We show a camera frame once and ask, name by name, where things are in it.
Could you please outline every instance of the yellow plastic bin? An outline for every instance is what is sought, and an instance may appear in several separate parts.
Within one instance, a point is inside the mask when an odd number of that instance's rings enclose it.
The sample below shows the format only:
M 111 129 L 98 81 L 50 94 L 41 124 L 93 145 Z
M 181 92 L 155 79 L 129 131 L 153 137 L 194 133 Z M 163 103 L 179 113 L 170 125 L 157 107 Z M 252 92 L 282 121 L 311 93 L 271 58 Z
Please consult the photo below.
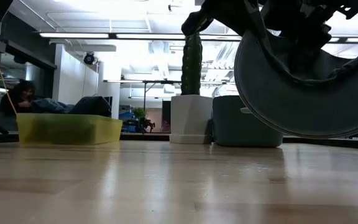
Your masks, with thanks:
M 93 145 L 119 141 L 122 121 L 98 115 L 18 114 L 21 144 Z

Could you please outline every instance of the white planter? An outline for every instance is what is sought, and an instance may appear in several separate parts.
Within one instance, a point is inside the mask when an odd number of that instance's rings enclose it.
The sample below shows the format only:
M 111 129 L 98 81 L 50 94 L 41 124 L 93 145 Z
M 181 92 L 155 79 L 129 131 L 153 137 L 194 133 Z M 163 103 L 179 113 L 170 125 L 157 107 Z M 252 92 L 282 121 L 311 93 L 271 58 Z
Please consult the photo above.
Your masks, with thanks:
M 198 95 L 173 96 L 171 101 L 170 142 L 178 144 L 211 143 L 212 98 Z

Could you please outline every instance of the wooden floor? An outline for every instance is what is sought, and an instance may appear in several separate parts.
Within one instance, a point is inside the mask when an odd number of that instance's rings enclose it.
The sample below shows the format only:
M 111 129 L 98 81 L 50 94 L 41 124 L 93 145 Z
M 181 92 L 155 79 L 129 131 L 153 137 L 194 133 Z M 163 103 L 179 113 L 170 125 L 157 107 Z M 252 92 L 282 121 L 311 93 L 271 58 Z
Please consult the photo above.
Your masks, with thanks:
M 358 149 L 1 144 L 0 223 L 358 224 Z

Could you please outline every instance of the tall green cactus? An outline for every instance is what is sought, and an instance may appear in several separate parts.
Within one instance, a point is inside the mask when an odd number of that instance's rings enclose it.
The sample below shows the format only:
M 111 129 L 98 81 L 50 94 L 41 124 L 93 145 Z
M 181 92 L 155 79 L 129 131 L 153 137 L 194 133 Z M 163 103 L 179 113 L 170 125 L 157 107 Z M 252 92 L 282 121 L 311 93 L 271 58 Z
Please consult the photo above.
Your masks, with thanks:
M 186 37 L 182 60 L 181 94 L 199 95 L 201 87 L 201 62 L 203 61 L 203 46 L 201 45 L 200 33 Z

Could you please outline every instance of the person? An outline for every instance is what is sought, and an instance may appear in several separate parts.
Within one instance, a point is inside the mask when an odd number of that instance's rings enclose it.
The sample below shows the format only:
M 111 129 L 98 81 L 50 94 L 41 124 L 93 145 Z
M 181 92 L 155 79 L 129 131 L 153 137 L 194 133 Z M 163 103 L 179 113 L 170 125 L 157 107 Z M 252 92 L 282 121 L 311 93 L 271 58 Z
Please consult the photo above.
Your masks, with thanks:
M 32 113 L 31 104 L 35 100 L 35 86 L 30 81 L 21 80 L 12 90 L 8 93 L 11 97 L 12 103 L 17 113 Z M 5 116 L 15 115 L 9 98 L 5 94 L 0 103 L 0 112 L 4 113 Z

